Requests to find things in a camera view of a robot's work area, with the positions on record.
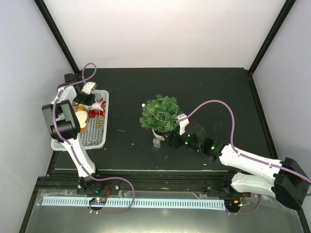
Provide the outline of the small green christmas tree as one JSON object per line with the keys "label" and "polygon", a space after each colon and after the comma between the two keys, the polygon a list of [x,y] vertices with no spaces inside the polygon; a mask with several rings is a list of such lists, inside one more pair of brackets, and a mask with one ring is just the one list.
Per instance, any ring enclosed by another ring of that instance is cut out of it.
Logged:
{"label": "small green christmas tree", "polygon": [[151,129],[155,138],[166,141],[177,131],[175,117],[182,114],[175,97],[156,95],[154,99],[145,101],[142,105],[139,122],[142,128]]}

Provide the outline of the silver red star ornament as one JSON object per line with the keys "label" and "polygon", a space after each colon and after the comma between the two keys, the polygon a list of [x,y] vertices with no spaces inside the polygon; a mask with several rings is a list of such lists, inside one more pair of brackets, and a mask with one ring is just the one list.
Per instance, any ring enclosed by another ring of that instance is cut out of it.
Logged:
{"label": "silver red star ornament", "polygon": [[106,101],[95,101],[90,107],[89,110],[94,111],[104,111],[106,106]]}

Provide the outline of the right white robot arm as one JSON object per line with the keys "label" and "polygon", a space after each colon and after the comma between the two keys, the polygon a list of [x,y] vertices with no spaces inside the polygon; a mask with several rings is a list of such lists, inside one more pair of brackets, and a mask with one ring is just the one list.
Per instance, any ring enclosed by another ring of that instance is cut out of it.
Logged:
{"label": "right white robot arm", "polygon": [[308,195],[310,180],[297,161],[285,158],[263,158],[211,138],[197,122],[186,122],[180,130],[168,136],[168,144],[175,148],[188,146],[209,161],[219,160],[224,166],[239,171],[221,183],[222,192],[231,196],[236,192],[250,192],[275,198],[282,205],[300,210]]}

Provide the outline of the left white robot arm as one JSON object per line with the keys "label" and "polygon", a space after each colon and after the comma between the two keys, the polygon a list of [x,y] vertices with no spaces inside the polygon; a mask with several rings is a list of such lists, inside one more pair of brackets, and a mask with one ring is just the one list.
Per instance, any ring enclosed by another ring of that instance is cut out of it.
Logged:
{"label": "left white robot arm", "polygon": [[87,188],[98,194],[104,189],[104,181],[92,177],[96,174],[96,166],[79,139],[79,133],[87,127],[88,113],[77,110],[80,105],[90,108],[95,103],[92,90],[96,84],[72,73],[66,74],[64,79],[52,102],[42,106],[43,117],[51,138],[67,150],[76,165],[80,185],[87,183]]}

